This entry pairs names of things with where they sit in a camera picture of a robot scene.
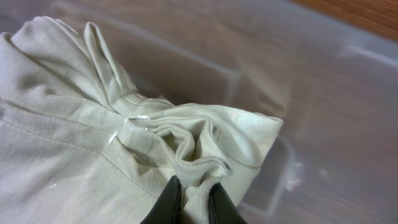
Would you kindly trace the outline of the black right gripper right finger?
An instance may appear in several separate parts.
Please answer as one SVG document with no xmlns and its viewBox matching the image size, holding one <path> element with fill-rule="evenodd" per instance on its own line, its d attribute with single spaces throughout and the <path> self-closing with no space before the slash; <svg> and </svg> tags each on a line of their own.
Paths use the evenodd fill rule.
<svg viewBox="0 0 398 224">
<path fill-rule="evenodd" d="M 221 183 L 212 186 L 208 200 L 210 224 L 247 224 Z"/>
</svg>

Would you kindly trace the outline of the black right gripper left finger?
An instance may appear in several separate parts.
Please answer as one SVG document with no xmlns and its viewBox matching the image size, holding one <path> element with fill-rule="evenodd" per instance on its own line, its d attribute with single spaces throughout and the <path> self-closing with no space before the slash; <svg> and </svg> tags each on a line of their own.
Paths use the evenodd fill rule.
<svg viewBox="0 0 398 224">
<path fill-rule="evenodd" d="M 181 182 L 174 175 L 141 224 L 179 224 L 181 198 Z"/>
</svg>

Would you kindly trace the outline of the cream cloth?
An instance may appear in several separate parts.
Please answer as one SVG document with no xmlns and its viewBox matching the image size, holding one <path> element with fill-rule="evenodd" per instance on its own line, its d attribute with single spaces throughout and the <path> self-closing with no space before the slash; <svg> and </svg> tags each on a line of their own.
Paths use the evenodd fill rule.
<svg viewBox="0 0 398 224">
<path fill-rule="evenodd" d="M 140 223 L 177 177 L 177 218 L 208 223 L 211 188 L 238 205 L 282 124 L 147 98 L 96 24 L 36 17 L 1 34 L 1 222 Z"/>
</svg>

